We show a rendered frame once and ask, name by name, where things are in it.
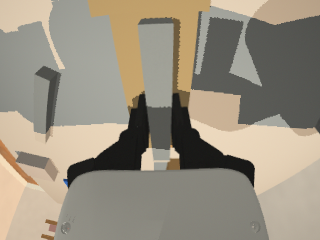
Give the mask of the tan rectangular block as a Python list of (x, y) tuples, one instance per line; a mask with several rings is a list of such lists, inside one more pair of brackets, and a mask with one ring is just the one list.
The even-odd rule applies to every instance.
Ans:
[(170, 162), (167, 163), (167, 170), (180, 170), (179, 158), (170, 158)]

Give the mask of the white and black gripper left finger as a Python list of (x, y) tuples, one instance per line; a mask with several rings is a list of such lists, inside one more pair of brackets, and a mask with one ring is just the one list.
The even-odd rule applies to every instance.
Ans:
[(81, 174), (98, 170), (141, 170), (142, 154), (149, 148), (149, 122), (145, 94), (139, 94), (137, 108), (132, 108), (128, 129), (119, 140), (96, 158), (72, 164), (67, 170), (68, 188)]

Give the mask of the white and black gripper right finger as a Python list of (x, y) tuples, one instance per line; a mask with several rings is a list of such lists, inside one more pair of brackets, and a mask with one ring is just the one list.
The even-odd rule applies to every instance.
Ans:
[(232, 169), (244, 173), (254, 187), (255, 167), (253, 163), (228, 154), (224, 155), (220, 150), (201, 139), (199, 132), (191, 126), (188, 107), (181, 107), (179, 93), (173, 93), (171, 137), (172, 148), (175, 148), (179, 154), (180, 170)]

